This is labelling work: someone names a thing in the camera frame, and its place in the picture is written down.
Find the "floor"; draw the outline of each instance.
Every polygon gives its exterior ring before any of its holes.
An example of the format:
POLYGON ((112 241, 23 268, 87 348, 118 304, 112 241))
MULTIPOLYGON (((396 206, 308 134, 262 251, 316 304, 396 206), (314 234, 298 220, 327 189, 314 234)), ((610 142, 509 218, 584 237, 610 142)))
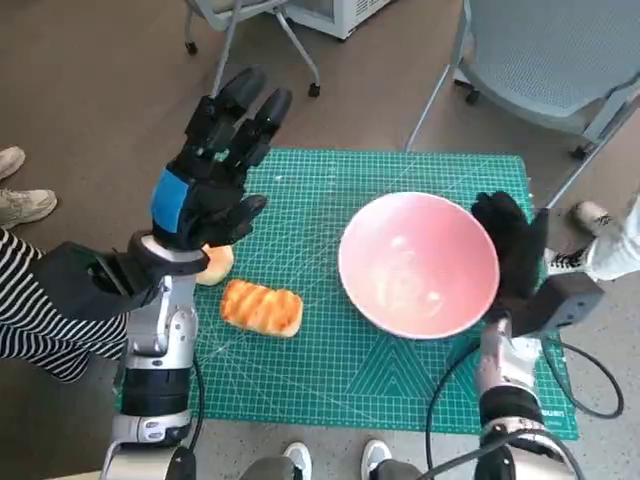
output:
MULTIPOLYGON (((268 68, 271 86, 295 94, 277 145, 398 150, 447 59, 459 3, 398 0, 345 43, 298 27, 318 62, 322 96, 306 97, 310 76, 269 16, 238 29, 229 75, 243 65, 268 68)), ((222 36, 198 21, 200 54, 182 45, 183 6, 155 0, 4 0, 0 4, 0 145, 19 144, 26 165, 10 188, 46 187, 60 197, 43 222, 18 230, 49 248, 71 239, 122 248, 148 225, 148 201, 161 167, 182 144, 199 97, 212 83, 222 36)), ((632 118, 554 211, 551 243, 581 242, 563 215, 592 198, 619 212, 639 180, 640 116, 632 118)), ((545 131, 480 102, 470 108, 445 88, 416 142, 423 151, 521 155, 538 206, 576 164, 565 152, 576 139, 545 131)), ((591 478, 640 478, 640 281, 630 275, 604 285, 607 296, 566 338, 600 357, 627 397, 620 420, 579 417, 571 445, 591 478)), ((572 383, 589 404, 605 408, 606 383, 569 358, 572 383)), ((43 478, 95 469, 109 436, 113 365, 96 360, 79 383, 61 386, 20 362, 0 374, 0 464, 13 475, 43 478)), ((423 436, 402 432, 306 428, 208 421, 199 445, 202 479, 235 479, 251 461, 303 440, 317 479, 357 478, 365 440, 379 436, 398 458, 424 468, 423 436)), ((437 435, 442 461, 472 448, 470 437, 437 435)), ((470 478, 470 467, 442 478, 470 478)))

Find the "shoe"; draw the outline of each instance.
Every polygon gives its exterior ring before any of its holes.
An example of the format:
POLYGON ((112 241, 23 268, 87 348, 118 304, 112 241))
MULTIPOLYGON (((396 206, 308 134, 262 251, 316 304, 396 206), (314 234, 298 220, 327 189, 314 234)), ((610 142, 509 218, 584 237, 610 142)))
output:
POLYGON ((0 151, 0 180, 16 173, 25 158, 24 150, 20 147, 9 147, 0 151))
POLYGON ((35 222, 49 215, 58 200, 51 190, 0 189, 0 227, 13 228, 19 223, 35 222))
POLYGON ((547 274, 562 275, 564 273, 586 271, 586 253, 586 248, 581 248, 570 254, 558 253, 550 248, 545 249, 544 259, 547 264, 547 274))
POLYGON ((311 480, 311 453, 304 443, 292 443, 283 455, 289 457, 296 468, 302 472, 302 480, 311 480))
POLYGON ((578 203, 573 208, 573 216, 578 224, 594 237, 602 235, 605 227, 613 220, 609 212, 595 202, 578 203))
POLYGON ((360 464, 360 475, 362 480, 369 480, 371 472, 385 460, 393 458, 391 450, 387 444, 381 440, 369 440, 362 452, 362 463, 360 464))

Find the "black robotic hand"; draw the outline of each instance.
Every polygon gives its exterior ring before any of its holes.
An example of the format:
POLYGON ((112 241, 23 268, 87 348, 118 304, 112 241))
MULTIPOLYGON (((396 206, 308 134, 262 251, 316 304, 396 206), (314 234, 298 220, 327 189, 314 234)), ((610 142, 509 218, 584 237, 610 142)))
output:
POLYGON ((539 268, 547 245, 549 211, 542 209, 531 224, 505 192, 479 193, 473 216, 493 241, 500 262, 500 287, 494 307, 520 309, 536 292, 539 268))
POLYGON ((256 67, 242 71, 215 97, 202 97, 185 133, 187 142, 154 190, 153 236, 167 248, 198 250, 230 245, 252 231, 267 199, 243 199, 247 172, 269 153, 291 105, 291 93, 277 89, 254 118, 236 124, 266 84, 256 67))

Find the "cable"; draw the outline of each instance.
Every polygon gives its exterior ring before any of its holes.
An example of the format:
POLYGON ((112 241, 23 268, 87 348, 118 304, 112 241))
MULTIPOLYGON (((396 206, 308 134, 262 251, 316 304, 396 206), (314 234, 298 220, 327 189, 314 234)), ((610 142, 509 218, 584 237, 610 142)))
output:
POLYGON ((202 378, 202 370, 200 369, 200 363, 195 352, 193 353, 193 368, 196 370, 196 383, 198 384, 198 418, 196 420, 196 428, 193 431, 193 437, 191 437, 191 443, 189 443, 189 450, 192 452, 196 448, 198 438, 200 438, 200 432, 202 431, 202 424, 204 423, 204 379, 202 378))
POLYGON ((424 449, 427 454, 427 468, 429 471, 433 469, 433 455, 431 453, 431 427, 433 426, 433 411, 435 409, 436 403, 442 394, 442 390, 444 389, 445 384, 453 375, 460 365, 464 363, 464 361, 469 358, 474 352, 476 352, 480 348, 480 343, 476 342, 471 344, 467 349, 462 353, 462 355, 451 364, 449 369, 444 373, 438 385, 436 386, 435 391, 433 392, 433 396, 431 397, 431 401, 429 402, 429 406, 427 407, 427 425, 425 426, 424 432, 424 449))
POLYGON ((442 465, 438 465, 436 468, 430 469, 428 472, 419 476, 416 480, 429 480, 431 478, 435 478, 436 475, 440 475, 441 473, 444 473, 448 470, 458 467, 463 463, 477 460, 478 458, 488 453, 491 453, 500 447, 504 447, 506 444, 513 442, 514 440, 524 435, 539 435, 542 437, 546 437, 552 442, 554 442, 556 446, 565 455, 567 460, 569 460, 569 463, 571 464, 571 468, 573 469, 573 472, 575 473, 576 478, 578 480, 585 480, 584 473, 582 472, 582 469, 580 468, 580 465, 578 464, 576 457, 574 457, 573 454, 571 453, 571 450, 569 450, 569 448, 567 448, 567 446, 564 443, 562 443, 562 440, 560 440, 555 434, 551 433, 549 430, 542 430, 537 428, 523 428, 523 429, 511 432, 507 435, 504 435, 503 437, 500 437, 497 440, 489 442, 483 445, 482 447, 476 450, 473 450, 472 452, 465 453, 464 455, 460 455, 459 457, 454 458, 453 460, 449 460, 448 462, 445 462, 442 465))
POLYGON ((560 340, 555 340, 549 337, 542 339, 542 354, 544 355, 544 358, 547 361, 547 364, 549 365, 549 369, 551 370, 551 374, 553 375, 553 378, 555 379, 555 381, 558 383, 558 386, 560 387, 562 392, 566 395, 566 397, 569 399, 569 401, 578 410, 580 410, 583 413, 586 413, 587 415, 590 415, 595 418, 600 418, 603 420, 612 420, 622 415, 622 412, 624 411, 624 395, 622 393, 622 389, 620 388, 620 384, 618 383, 616 378, 613 376, 613 374, 609 371, 607 367, 605 367, 602 364, 600 360, 598 360, 596 357, 594 357, 590 353, 587 353, 584 350, 579 349, 578 347, 574 347, 573 345, 570 345, 568 343, 564 343, 560 340), (605 377, 609 379, 609 382, 611 382, 611 386, 615 390, 616 397, 618 399, 618 406, 613 412, 602 413, 596 410, 592 410, 591 408, 584 405, 580 400, 578 400, 573 395, 569 386, 564 382, 564 380, 560 376, 560 372, 558 372, 558 369, 553 363, 553 359, 551 358, 551 353, 549 352, 549 345, 548 345, 549 343, 571 350, 572 352, 577 353, 581 357, 586 358, 591 363, 593 363, 605 375, 605 377))

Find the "pink bowl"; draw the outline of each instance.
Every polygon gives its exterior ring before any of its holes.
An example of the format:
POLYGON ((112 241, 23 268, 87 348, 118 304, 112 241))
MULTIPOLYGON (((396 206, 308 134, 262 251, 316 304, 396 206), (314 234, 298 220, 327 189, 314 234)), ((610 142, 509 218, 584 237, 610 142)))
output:
POLYGON ((455 335, 496 295, 498 258, 480 223, 426 193, 393 193, 351 219, 338 253, 351 301, 372 323, 415 339, 455 335))

